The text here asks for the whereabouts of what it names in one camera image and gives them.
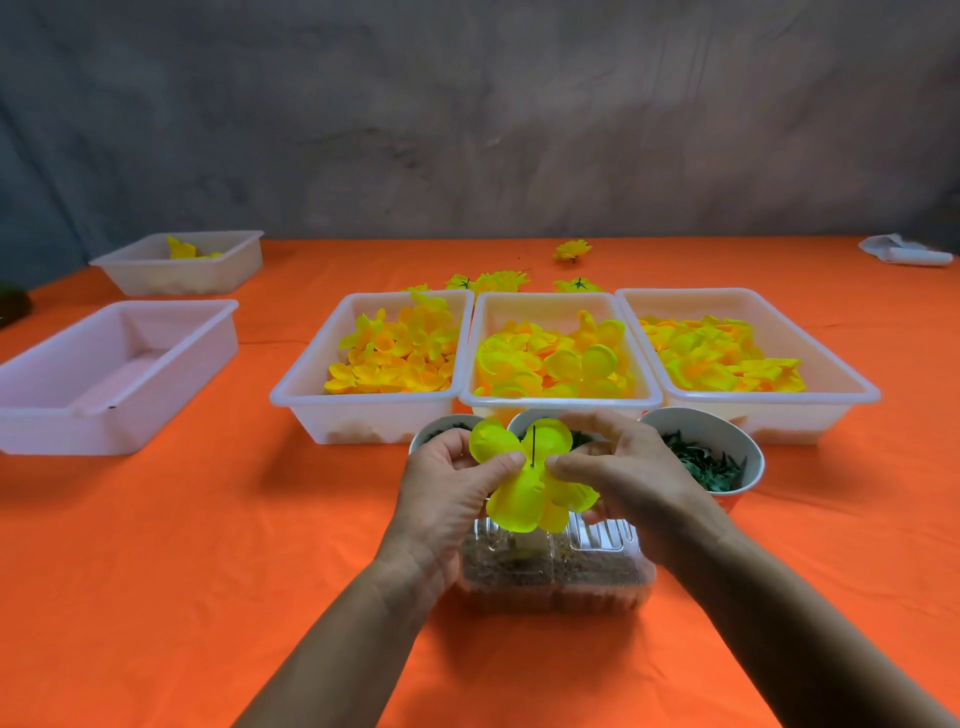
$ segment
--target orange table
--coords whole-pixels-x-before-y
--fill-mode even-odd
[[[960,711],[960,267],[852,238],[267,242],[234,296],[240,353],[128,457],[0,455],[0,725],[226,726],[372,557],[404,446],[319,447],[267,397],[354,291],[526,269],[531,291],[745,286],[883,391],[818,448],[765,448],[734,519]],[[98,270],[36,292],[0,361],[121,295]],[[448,600],[382,725],[772,726],[668,575],[636,618],[477,618]]]

